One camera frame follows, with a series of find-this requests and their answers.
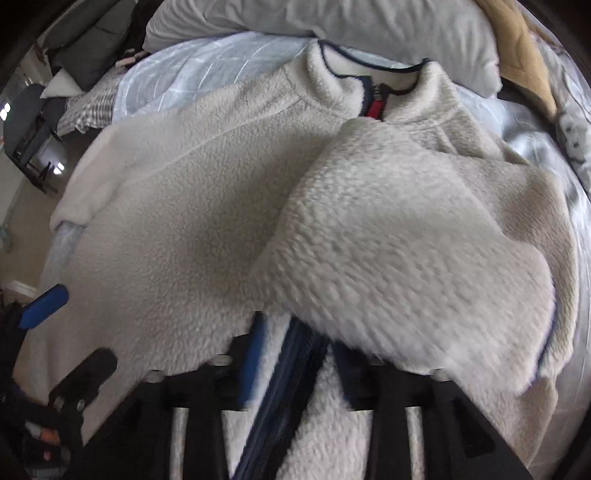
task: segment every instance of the zipper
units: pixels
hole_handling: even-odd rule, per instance
[[[382,119],[382,113],[386,104],[385,95],[382,94],[384,84],[372,86],[372,100],[365,116],[375,118],[376,120]]]
[[[273,479],[316,384],[329,340],[292,317],[232,480]]]

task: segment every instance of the jacket collar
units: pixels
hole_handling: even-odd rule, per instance
[[[364,67],[367,75],[337,74],[327,64],[327,49]],[[371,89],[373,72],[379,72],[381,77],[384,73],[391,74],[393,80],[400,73],[418,73],[411,89],[393,89],[393,94],[388,96],[384,121],[389,124],[439,123],[453,115],[459,107],[452,81],[441,65],[429,59],[406,69],[389,69],[365,63],[327,41],[316,40],[309,45],[305,56],[295,59],[284,68],[304,100],[316,108],[346,119],[355,118],[362,112],[368,89]]]

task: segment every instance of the red zipper pull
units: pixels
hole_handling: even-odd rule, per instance
[[[379,86],[372,87],[374,99],[369,106],[369,110],[365,116],[375,118],[376,120],[379,119],[382,110],[384,109],[384,98],[382,97],[382,93],[379,91]]]

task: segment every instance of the tan blanket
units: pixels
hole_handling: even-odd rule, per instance
[[[521,87],[545,117],[554,122],[557,107],[550,90],[548,69],[514,0],[474,1],[495,32],[501,76]]]

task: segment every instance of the fleece jacket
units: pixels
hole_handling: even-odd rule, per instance
[[[85,412],[88,438],[147,371],[197,368],[265,308],[252,408],[226,415],[232,470],[293,309],[404,367],[446,367],[528,462],[572,349],[576,264],[564,198],[550,175],[475,124],[435,62],[414,72],[369,69],[374,81],[412,88],[390,95],[383,125],[353,120],[366,89],[336,75],[338,61],[329,68],[327,48],[313,43],[276,72],[99,135],[51,218],[52,228],[68,220],[86,229],[64,279],[70,302],[27,338],[25,389],[46,399],[91,351],[112,348],[119,366]],[[359,248],[366,253],[354,254]],[[274,272],[274,261],[286,270]],[[307,261],[316,278],[301,268]],[[325,296],[314,290],[320,280],[333,282]],[[367,282],[380,289],[371,295],[377,304],[355,300]],[[363,315],[337,307],[338,297]],[[446,322],[463,339],[450,339]],[[395,325],[405,327],[403,339]],[[472,376],[465,361],[474,362]],[[329,356],[280,477],[361,478],[369,418],[345,409]]]

